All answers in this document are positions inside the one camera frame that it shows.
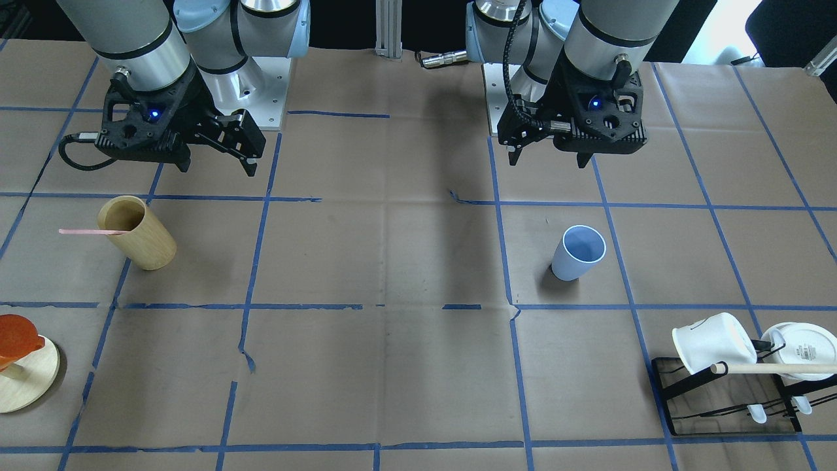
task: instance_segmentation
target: wooden coaster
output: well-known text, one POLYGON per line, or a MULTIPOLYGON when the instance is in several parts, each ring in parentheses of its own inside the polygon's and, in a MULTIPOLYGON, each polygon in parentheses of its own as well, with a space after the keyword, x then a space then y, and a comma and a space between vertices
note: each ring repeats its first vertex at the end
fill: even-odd
POLYGON ((55 381, 61 364, 58 349, 43 335, 44 347, 15 362, 23 367, 17 378, 0 374, 0 414, 14 412, 37 401, 55 381))

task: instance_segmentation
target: metal post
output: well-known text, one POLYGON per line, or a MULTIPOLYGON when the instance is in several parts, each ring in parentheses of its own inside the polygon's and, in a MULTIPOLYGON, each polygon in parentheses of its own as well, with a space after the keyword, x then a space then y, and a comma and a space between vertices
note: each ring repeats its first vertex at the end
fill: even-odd
POLYGON ((388 59, 401 59, 401 3, 403 0, 376 1, 375 53, 388 59))
POLYGON ((818 77, 829 68, 834 60, 837 59, 837 36, 834 36, 828 44, 825 45, 819 54, 815 55, 808 65, 805 65, 805 73, 813 77, 818 77))

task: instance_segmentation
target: black cable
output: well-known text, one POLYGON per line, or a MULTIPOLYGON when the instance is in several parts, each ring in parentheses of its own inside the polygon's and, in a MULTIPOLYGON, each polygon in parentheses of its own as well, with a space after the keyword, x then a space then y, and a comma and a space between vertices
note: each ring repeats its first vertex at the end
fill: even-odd
POLYGON ((114 158, 108 158, 104 162, 97 163, 96 165, 82 165, 80 163, 74 162, 73 159, 67 156, 66 147, 67 144, 71 142, 78 142, 79 141, 79 133, 76 134, 67 134, 66 136, 61 138, 61 141, 58 143, 58 155, 61 156, 61 160, 65 161, 67 165, 76 170, 83 170, 85 172, 92 172, 93 170, 99 170, 100 168, 105 168, 108 165, 111 165, 113 162, 116 162, 114 158))
POLYGON ((509 27, 509 35, 506 36, 506 46, 503 48, 503 86, 506 88, 506 98, 511 103, 511 109, 514 110, 515 116, 517 119, 525 122, 528 126, 538 127, 543 129, 546 127, 543 122, 538 121, 531 116, 523 114, 520 109, 517 108, 514 104, 514 96, 511 94, 511 79, 509 78, 509 53, 511 52, 511 43, 514 41, 515 38, 515 30, 517 29, 517 24, 520 22, 521 16, 523 16, 523 8, 526 6, 526 0, 521 0, 520 3, 517 4, 517 10, 515 10, 515 16, 511 20, 511 26, 509 27))

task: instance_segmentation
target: black chair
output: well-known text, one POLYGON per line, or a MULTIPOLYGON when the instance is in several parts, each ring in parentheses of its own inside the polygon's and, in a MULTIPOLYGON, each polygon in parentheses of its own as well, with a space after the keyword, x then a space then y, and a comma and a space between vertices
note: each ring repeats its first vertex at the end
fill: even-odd
MULTIPOLYGON (((804 67, 837 35, 837 2, 763 0, 745 29, 767 67, 804 67)), ((837 102, 837 62, 820 78, 837 102)))

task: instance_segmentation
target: wooden dowel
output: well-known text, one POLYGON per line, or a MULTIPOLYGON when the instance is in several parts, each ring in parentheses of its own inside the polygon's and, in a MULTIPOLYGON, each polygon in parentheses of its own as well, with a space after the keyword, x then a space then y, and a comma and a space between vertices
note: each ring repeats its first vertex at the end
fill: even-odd
POLYGON ((12 363, 7 366, 5 370, 0 371, 0 375, 16 380, 17 378, 23 376, 23 367, 16 363, 12 363))
POLYGON ((725 365, 715 363, 710 366, 712 373, 716 375, 735 374, 760 374, 760 375, 804 375, 804 374, 837 374, 837 365, 802 365, 802 364, 776 364, 756 363, 752 365, 725 365))

